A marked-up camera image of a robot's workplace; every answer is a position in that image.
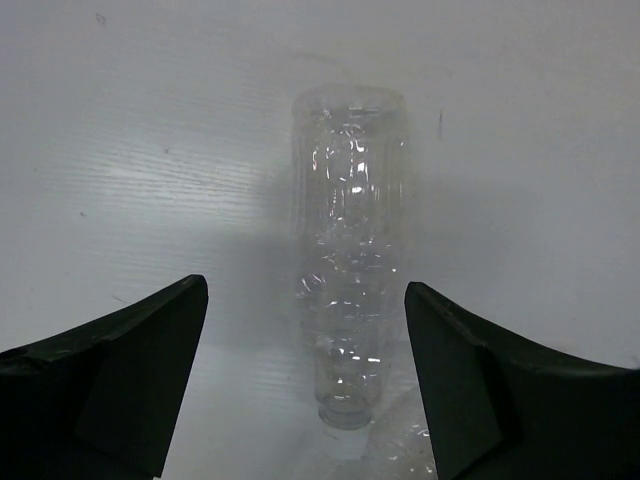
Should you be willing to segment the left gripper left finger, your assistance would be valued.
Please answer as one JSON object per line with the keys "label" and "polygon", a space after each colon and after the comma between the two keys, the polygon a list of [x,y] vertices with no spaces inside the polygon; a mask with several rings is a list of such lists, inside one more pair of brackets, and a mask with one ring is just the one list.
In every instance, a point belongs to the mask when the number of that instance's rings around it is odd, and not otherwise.
{"label": "left gripper left finger", "polygon": [[2,352],[2,478],[160,478],[207,305],[205,278],[189,275]]}

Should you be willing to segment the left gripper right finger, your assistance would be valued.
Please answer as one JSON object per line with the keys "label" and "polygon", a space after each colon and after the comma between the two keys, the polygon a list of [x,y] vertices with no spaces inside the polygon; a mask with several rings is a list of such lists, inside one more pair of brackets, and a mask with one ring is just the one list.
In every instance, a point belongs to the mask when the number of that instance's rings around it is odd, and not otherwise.
{"label": "left gripper right finger", "polygon": [[543,346],[412,282],[407,327],[442,479],[635,479],[639,373]]}

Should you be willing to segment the clear bottle blue cap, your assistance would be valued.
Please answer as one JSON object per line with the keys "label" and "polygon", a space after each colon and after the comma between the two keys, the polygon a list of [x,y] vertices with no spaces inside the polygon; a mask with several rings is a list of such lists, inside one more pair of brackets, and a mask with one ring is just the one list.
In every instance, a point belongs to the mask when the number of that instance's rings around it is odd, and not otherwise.
{"label": "clear bottle blue cap", "polygon": [[326,84],[292,107],[294,292],[320,420],[367,428],[403,318],[412,160],[403,96]]}

